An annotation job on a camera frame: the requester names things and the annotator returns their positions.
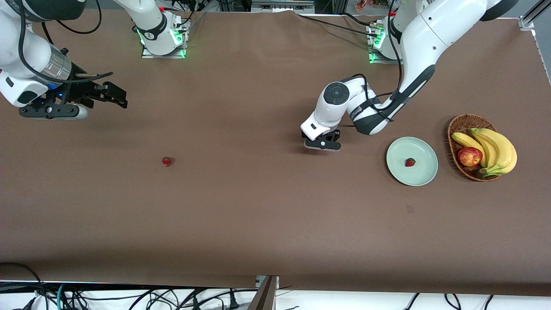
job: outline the metal bracket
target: metal bracket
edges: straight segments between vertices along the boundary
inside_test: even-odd
[[[369,53],[369,63],[386,63],[390,65],[397,65],[398,61],[385,57],[377,48],[381,47],[381,44],[384,40],[390,40],[388,34],[384,31],[384,25],[382,24],[382,19],[378,19],[374,22],[371,22],[369,26],[365,27],[365,30],[368,34],[376,34],[377,37],[367,36],[368,37],[368,53]]]
[[[534,28],[534,21],[540,17],[545,10],[551,6],[551,0],[540,0],[534,6],[526,12],[523,16],[518,18],[518,26],[522,31],[530,31]]]
[[[256,276],[260,288],[256,292],[247,310],[273,310],[279,276]]]
[[[518,18],[518,26],[520,27],[521,31],[531,31],[534,29],[534,23],[530,23],[528,25],[525,24],[524,16],[520,16]]]

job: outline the banana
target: banana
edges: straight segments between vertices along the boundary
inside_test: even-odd
[[[474,147],[479,149],[482,152],[482,162],[484,161],[484,158],[486,157],[486,152],[484,151],[484,148],[480,145],[480,143],[478,143],[475,139],[465,135],[462,132],[454,132],[451,137],[455,140],[455,142],[461,144],[464,147]]]
[[[497,150],[495,164],[493,164],[492,157],[488,158],[488,166],[485,169],[486,174],[491,174],[498,169],[504,169],[511,163],[512,143],[504,135],[484,128],[474,129],[471,132],[479,142],[485,141]]]
[[[517,162],[517,154],[516,154],[515,147],[513,145],[511,145],[511,152],[512,152],[511,162],[507,167],[494,170],[492,173],[488,173],[486,169],[481,169],[480,173],[483,174],[483,177],[488,177],[490,175],[502,175],[502,174],[511,172],[511,170],[513,170],[513,168],[516,166],[516,162]]]
[[[498,158],[498,150],[489,141],[482,139],[480,137],[477,137],[474,134],[475,130],[477,129],[478,128],[471,128],[471,134],[474,136],[474,138],[478,141],[478,143],[480,143],[480,145],[484,149],[480,166],[482,168],[493,167],[495,166]]]

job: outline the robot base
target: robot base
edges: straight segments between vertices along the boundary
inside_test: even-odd
[[[394,59],[387,58],[375,47],[380,46],[382,41],[386,39],[386,34],[384,32],[383,20],[378,19],[375,22],[370,23],[369,26],[365,27],[365,30],[369,34],[376,34],[377,37],[372,36],[368,37],[368,52],[369,52],[369,63],[386,63],[388,65],[397,65],[398,62]]]
[[[190,37],[190,27],[191,27],[191,20],[188,20],[183,25],[181,25],[179,28],[176,28],[176,31],[179,32],[179,34],[175,34],[175,38],[178,41],[181,41],[182,44],[174,49],[174,51],[166,54],[166,55],[155,55],[148,51],[148,49],[145,48],[145,46],[142,49],[142,58],[165,58],[165,59],[183,59],[186,58],[186,51],[187,51],[187,42]]]
[[[333,130],[317,137],[314,141],[308,139],[308,137],[302,133],[302,137],[306,138],[304,141],[304,147],[310,149],[320,149],[322,151],[338,152],[341,149],[341,144],[337,140],[341,136],[340,130]]]

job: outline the metal frame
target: metal frame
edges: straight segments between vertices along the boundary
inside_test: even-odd
[[[278,276],[264,276],[260,288],[256,292],[247,310],[273,310],[276,300],[276,290],[279,285]]]
[[[518,18],[518,25],[522,31],[530,31],[534,28],[534,20],[540,17],[551,6],[551,0],[538,1],[526,14]]]
[[[346,12],[348,0],[331,0],[333,2],[333,14],[341,14]]]
[[[222,12],[234,12],[234,0],[220,0],[218,1],[220,4],[220,11]]]

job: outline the red strawberry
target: red strawberry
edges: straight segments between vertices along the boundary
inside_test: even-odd
[[[170,157],[163,157],[163,165],[165,165],[165,167],[168,167],[172,164],[172,158]]]
[[[406,160],[406,167],[413,167],[413,165],[415,165],[415,159],[413,158],[408,158]]]

